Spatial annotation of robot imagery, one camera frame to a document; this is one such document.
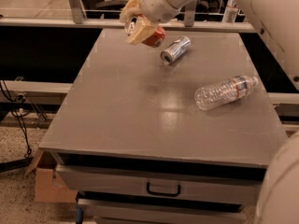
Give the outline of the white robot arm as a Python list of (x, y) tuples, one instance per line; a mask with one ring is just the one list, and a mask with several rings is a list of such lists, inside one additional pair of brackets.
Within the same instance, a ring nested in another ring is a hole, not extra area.
[[(130, 44), (150, 37), (158, 24), (171, 21), (195, 0), (129, 0), (120, 14), (133, 15), (141, 26)], [(299, 0), (235, 0), (290, 80), (299, 75)], [(299, 133), (291, 136), (271, 160), (260, 190), (254, 224), (299, 224)]]

